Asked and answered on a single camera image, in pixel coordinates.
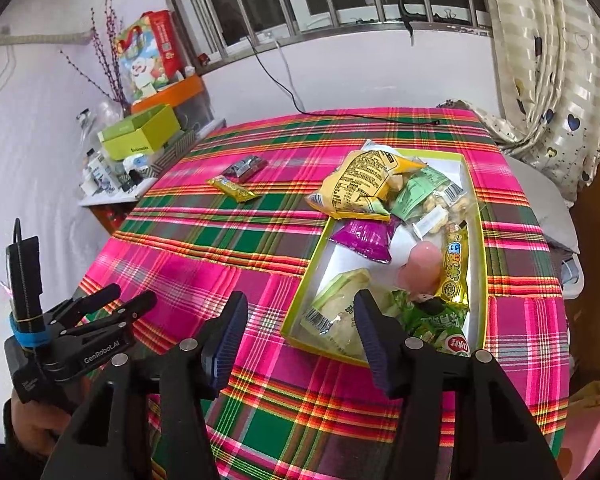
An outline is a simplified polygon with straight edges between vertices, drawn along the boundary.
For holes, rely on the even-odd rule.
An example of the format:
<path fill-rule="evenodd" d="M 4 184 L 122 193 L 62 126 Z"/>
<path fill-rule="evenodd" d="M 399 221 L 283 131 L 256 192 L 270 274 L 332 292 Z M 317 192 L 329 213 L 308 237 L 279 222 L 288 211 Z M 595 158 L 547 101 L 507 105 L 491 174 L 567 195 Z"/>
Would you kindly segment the person's left hand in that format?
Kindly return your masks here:
<path fill-rule="evenodd" d="M 24 450 L 38 457 L 53 453 L 56 439 L 67 429 L 71 415 L 56 405 L 23 403 L 12 390 L 10 414 L 14 434 Z"/>

